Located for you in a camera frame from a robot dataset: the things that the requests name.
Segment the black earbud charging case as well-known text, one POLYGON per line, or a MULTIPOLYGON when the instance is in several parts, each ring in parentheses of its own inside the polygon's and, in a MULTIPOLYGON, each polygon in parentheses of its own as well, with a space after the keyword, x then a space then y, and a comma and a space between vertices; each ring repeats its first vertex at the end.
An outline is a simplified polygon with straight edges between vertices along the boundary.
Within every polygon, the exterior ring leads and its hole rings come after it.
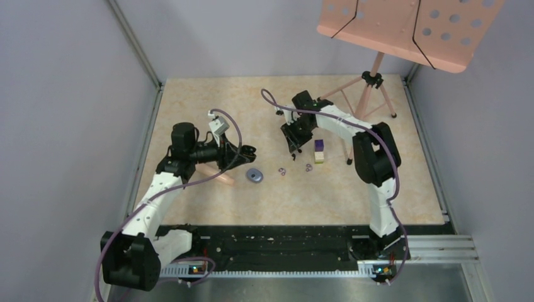
POLYGON ((257 148, 251 145, 243 145, 241 147, 241 155, 246 159, 247 162, 254 162, 256 160, 256 151, 257 148))

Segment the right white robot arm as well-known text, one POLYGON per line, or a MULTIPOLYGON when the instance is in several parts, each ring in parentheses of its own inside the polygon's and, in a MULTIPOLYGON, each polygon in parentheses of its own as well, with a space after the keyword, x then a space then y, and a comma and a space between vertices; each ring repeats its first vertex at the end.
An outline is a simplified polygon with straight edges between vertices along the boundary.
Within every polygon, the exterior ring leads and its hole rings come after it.
POLYGON ((392 202, 399 193, 401 158, 389 125, 361 121, 326 99, 313 100, 308 91, 298 93, 292 103, 291 107, 276 107, 276 114, 285 118, 281 130, 290 153, 311 141, 317 128, 352 144, 355 171, 369 191, 369 250, 375 258, 386 259, 402 236, 392 212, 392 202))

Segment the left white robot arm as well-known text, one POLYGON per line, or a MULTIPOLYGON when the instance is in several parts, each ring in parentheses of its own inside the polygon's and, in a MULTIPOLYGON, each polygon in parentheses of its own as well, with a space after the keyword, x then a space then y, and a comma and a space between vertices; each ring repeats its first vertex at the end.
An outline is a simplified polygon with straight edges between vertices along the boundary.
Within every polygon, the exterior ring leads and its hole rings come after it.
POLYGON ((202 243, 186 230, 171 230, 165 235, 158 229, 174 200, 188 186, 198 164, 215 162, 216 176, 256 160, 256 148, 226 137, 228 123, 216 117, 210 123, 212 139, 199 141, 198 128, 189 122, 177 123, 171 132, 171 144, 158 163, 152 182, 140 204, 118 231, 106 232, 101 239, 101 272, 104 282, 130 289, 150 291, 159 280, 162 268, 182 255, 194 260, 202 252, 202 243))

